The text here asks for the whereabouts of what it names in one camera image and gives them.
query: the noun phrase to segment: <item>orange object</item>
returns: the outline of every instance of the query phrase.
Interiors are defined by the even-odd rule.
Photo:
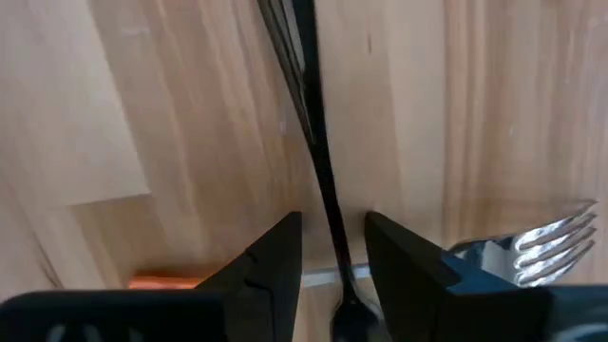
[[[129,282],[129,289],[139,290],[188,290],[194,289],[205,278],[196,277],[172,277],[172,276],[152,276],[139,275],[135,276]]]

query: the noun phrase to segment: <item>metal fork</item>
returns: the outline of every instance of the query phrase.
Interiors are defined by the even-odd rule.
[[[461,242],[450,252],[517,286],[547,285],[570,271],[594,246],[594,204],[590,200],[574,215],[523,234]]]

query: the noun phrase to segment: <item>utensil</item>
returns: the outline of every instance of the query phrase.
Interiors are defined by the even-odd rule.
[[[257,3],[313,158],[330,225],[342,280],[342,301],[333,315],[332,340],[389,341],[382,319],[361,299],[352,274],[325,126],[314,0],[258,0]]]
[[[586,201],[571,216],[525,233],[461,242],[450,249],[456,256],[520,287],[548,285],[570,271],[594,246],[596,232]]]

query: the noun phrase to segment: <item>silver utensil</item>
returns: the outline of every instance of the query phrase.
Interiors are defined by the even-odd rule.
[[[550,284],[594,246],[595,203],[589,201],[574,215],[525,233],[461,242],[450,252],[520,287]]]

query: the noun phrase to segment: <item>wooden surface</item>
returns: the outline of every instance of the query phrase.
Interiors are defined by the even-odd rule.
[[[596,199],[598,246],[565,281],[608,282],[608,3],[317,11],[355,261],[370,209],[448,247]],[[0,298],[213,271],[290,210],[305,268],[335,263],[254,0],[7,0],[0,31]],[[329,340],[338,297],[303,291],[295,339]]]

